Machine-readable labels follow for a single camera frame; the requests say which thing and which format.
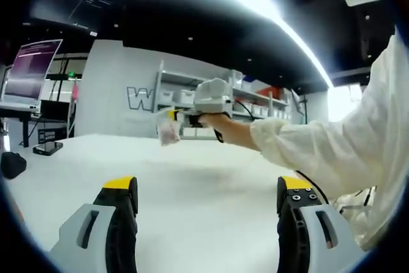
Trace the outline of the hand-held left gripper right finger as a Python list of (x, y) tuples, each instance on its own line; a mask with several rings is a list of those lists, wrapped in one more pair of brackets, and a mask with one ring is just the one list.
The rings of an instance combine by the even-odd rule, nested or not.
[(364, 258), (348, 222), (314, 183), (277, 180), (278, 272), (352, 272)]

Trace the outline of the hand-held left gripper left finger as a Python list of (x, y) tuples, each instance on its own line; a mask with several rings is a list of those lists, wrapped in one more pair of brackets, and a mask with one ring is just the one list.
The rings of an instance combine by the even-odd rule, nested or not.
[(59, 228), (49, 257), (60, 272), (136, 272), (137, 178), (105, 183)]

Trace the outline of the person's right hand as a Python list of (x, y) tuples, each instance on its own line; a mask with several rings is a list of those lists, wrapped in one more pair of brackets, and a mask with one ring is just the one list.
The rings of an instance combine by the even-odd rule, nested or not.
[(226, 143), (259, 151), (251, 136), (251, 126), (247, 123), (237, 122), (224, 114), (202, 114), (199, 123), (220, 132)]

